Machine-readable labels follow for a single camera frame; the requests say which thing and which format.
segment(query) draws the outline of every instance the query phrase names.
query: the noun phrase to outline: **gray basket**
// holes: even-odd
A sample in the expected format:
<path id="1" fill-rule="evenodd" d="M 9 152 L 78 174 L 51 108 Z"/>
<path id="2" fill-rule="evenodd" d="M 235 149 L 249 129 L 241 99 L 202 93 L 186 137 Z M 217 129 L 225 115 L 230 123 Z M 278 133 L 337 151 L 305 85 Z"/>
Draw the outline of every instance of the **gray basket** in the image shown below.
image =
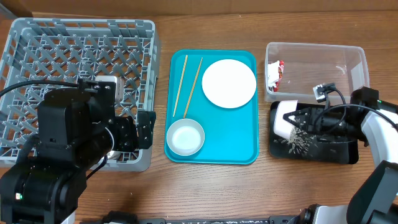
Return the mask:
<path id="1" fill-rule="evenodd" d="M 0 87 L 27 80 L 75 83 L 78 78 L 117 75 L 126 84 L 116 115 L 137 121 L 137 110 L 154 109 L 159 59 L 160 41 L 152 21 L 20 18 L 11 25 L 0 61 Z M 0 167 L 14 165 L 19 148 L 37 133 L 36 107 L 54 88 L 61 86 L 27 86 L 1 98 Z M 122 152 L 103 169 L 143 171 L 150 166 L 151 154 L 152 148 Z"/>

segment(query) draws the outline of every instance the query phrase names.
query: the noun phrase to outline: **oval white plate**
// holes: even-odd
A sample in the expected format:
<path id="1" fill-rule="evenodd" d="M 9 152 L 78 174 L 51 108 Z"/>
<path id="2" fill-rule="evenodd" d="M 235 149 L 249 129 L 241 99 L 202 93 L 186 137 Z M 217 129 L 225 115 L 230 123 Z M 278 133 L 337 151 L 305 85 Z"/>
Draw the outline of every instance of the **oval white plate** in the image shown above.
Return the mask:
<path id="1" fill-rule="evenodd" d="M 180 156 L 190 156 L 205 142 L 205 131 L 192 119 L 180 119 L 167 130 L 166 141 L 169 148 Z"/>
<path id="2" fill-rule="evenodd" d="M 201 87 L 206 97 L 222 108 L 237 108 L 251 100 L 257 81 L 244 63 L 224 59 L 211 64 L 203 74 Z"/>

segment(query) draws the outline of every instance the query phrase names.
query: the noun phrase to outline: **white wire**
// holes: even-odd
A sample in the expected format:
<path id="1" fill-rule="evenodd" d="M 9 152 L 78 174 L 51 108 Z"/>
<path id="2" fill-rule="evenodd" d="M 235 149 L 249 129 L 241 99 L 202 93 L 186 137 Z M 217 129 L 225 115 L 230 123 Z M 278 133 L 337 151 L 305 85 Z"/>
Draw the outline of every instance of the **white wire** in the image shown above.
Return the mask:
<path id="1" fill-rule="evenodd" d="M 108 131 L 108 133 L 109 133 L 109 135 L 111 136 L 111 139 L 112 139 L 112 148 L 111 148 L 111 151 L 112 151 L 113 148 L 114 148 L 114 138 L 113 138 L 112 132 L 107 127 L 105 127 L 105 129 Z"/>

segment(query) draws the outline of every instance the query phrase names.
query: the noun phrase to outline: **white bowl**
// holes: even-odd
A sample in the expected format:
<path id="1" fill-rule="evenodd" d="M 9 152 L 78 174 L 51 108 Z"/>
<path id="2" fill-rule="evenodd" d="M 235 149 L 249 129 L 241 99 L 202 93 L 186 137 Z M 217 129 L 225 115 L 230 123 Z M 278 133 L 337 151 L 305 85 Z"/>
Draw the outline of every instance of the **white bowl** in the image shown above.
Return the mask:
<path id="1" fill-rule="evenodd" d="M 180 156 L 190 156 L 199 151 L 205 142 L 205 131 L 192 119 L 180 119 L 167 130 L 169 148 Z"/>

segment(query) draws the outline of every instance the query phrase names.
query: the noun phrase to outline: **wooden chopstick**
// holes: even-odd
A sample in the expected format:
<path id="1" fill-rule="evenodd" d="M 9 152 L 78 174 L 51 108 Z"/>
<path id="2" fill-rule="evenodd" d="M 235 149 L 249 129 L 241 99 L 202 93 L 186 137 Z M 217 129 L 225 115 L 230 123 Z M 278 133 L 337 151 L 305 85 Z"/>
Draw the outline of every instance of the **wooden chopstick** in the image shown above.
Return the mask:
<path id="1" fill-rule="evenodd" d="M 188 60 L 188 55 L 185 56 L 184 67 L 182 68 L 180 86 L 178 87 L 177 100 L 175 101 L 174 112 L 173 112 L 173 118 L 174 118 L 174 115 L 175 115 L 175 110 L 177 109 L 178 99 L 180 98 L 180 91 L 181 91 L 182 79 L 184 78 L 185 66 L 187 65 L 187 60 Z"/>
<path id="2" fill-rule="evenodd" d="M 187 115 L 187 111 L 188 111 L 188 107 L 189 107 L 189 104 L 191 103 L 191 97 L 192 97 L 192 93 L 193 93 L 193 90 L 195 89 L 195 85 L 197 84 L 197 79 L 198 79 L 198 75 L 199 75 L 199 71 L 200 71 L 200 66 L 201 66 L 201 61 L 202 61 L 202 60 L 203 60 L 203 57 L 200 59 L 200 63 L 199 63 L 199 67 L 198 67 L 197 75 L 195 76 L 195 81 L 193 81 L 193 86 L 192 86 L 192 89 L 191 89 L 191 94 L 189 95 L 189 99 L 188 99 L 187 107 L 185 108 L 185 113 L 184 113 L 184 117 L 183 117 L 183 118 L 185 118 L 185 117 L 186 117 L 186 115 Z"/>

